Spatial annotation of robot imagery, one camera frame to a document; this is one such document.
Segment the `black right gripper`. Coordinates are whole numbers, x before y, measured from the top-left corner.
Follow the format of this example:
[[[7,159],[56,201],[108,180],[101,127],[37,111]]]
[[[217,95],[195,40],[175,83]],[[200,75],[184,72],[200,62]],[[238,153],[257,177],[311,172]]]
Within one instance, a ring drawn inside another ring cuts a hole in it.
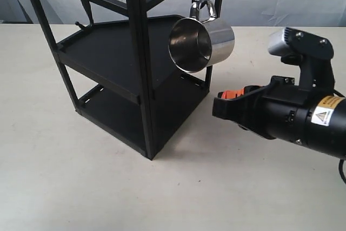
[[[294,87],[295,79],[273,76],[265,86],[248,85],[242,90],[225,90],[214,98],[212,115],[236,123],[265,139],[298,141],[297,105],[283,98]]]

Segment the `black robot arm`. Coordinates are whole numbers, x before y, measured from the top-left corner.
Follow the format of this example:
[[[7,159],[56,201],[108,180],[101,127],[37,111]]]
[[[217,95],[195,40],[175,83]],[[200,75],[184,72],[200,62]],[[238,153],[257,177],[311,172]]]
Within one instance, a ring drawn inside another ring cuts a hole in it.
[[[303,90],[291,77],[272,76],[265,86],[244,87],[243,95],[218,93],[212,115],[267,140],[280,139],[345,159],[345,99],[332,90]]]

